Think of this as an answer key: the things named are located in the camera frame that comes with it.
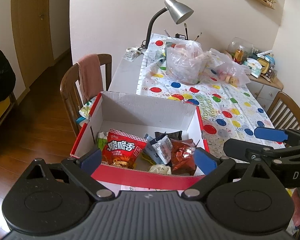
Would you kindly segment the person's right hand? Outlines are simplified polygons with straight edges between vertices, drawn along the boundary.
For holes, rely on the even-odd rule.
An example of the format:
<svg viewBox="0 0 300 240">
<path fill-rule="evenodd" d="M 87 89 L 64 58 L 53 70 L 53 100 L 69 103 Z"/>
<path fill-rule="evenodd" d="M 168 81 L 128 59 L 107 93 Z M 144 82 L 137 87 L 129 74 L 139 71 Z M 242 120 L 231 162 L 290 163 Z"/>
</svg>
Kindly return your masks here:
<svg viewBox="0 0 300 240">
<path fill-rule="evenodd" d="M 292 200 L 294 203 L 293 223 L 294 226 L 300 226 L 300 187 L 296 188 L 292 194 Z"/>
</svg>

